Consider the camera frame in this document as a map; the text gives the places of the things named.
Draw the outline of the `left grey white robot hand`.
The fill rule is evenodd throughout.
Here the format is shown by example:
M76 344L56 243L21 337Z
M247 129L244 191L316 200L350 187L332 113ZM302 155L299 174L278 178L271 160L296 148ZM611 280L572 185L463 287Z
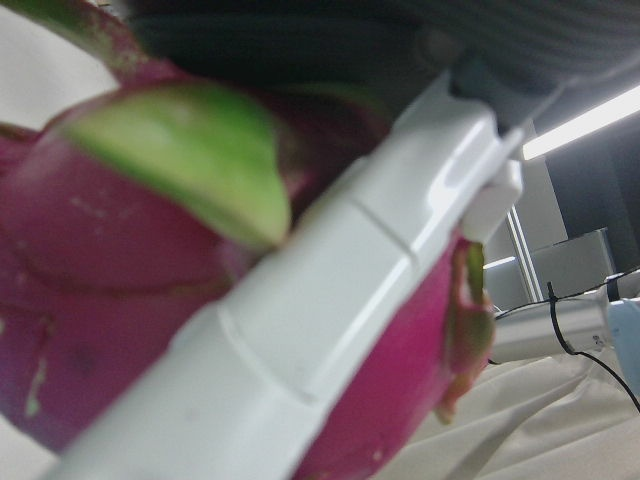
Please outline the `left grey white robot hand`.
M50 478L290 478L452 233L484 241L516 201L522 124L639 61L630 1L418 11L469 52L414 91L389 137L187 322Z

